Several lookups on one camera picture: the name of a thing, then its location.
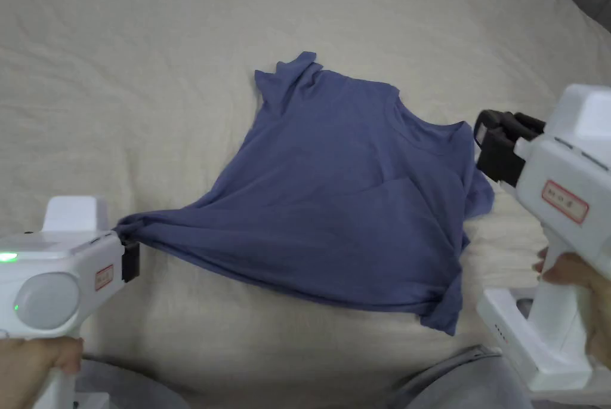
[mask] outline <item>t-shirt sleeve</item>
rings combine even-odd
[[[300,85],[311,81],[311,76],[323,67],[315,63],[315,53],[303,52],[297,59],[284,63],[279,61],[276,73],[255,72],[255,83],[263,97],[261,111],[282,116],[291,97]]]
[[[494,191],[482,172],[474,167],[473,179],[467,191],[464,217],[466,220],[489,213],[494,203]]]

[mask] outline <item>finger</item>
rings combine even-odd
[[[51,339],[34,339],[39,349],[44,350],[45,359],[50,366],[57,366],[67,374],[76,374],[81,366],[83,341],[73,337],[53,337]]]
[[[540,274],[541,271],[543,271],[543,264],[545,264],[545,261],[539,261],[539,262],[533,264],[532,265],[533,271],[538,272]]]
[[[542,277],[544,281],[555,285],[579,285],[593,291],[600,291],[608,286],[606,279],[576,253],[560,255],[556,264]]]

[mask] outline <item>sticker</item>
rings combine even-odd
[[[541,197],[578,225],[584,222],[590,210],[590,206],[586,202],[552,180],[545,183]]]
[[[486,136],[486,132],[488,132],[488,129],[482,124],[477,130],[476,140],[478,144],[481,145],[482,143],[484,143],[484,137]]]
[[[113,265],[110,264],[108,267],[104,267],[101,271],[95,273],[95,290],[100,291],[108,283],[112,282],[114,278]]]

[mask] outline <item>beige bedsheet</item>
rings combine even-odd
[[[254,70],[303,50],[438,124],[545,118],[568,83],[611,84],[611,34],[569,0],[0,0],[0,233],[39,229],[54,195],[103,195],[113,221],[194,201],[253,120]],[[487,340],[482,286],[535,283],[544,239],[511,198],[465,227],[455,337],[147,250],[86,349],[221,407],[355,407]]]

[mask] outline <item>red label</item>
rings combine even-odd
[[[104,267],[102,270],[95,273],[95,290],[100,291],[108,283],[112,282],[114,278],[114,267],[110,264],[108,267]]]
[[[585,201],[552,180],[545,183],[541,198],[578,225],[584,222],[590,210]]]

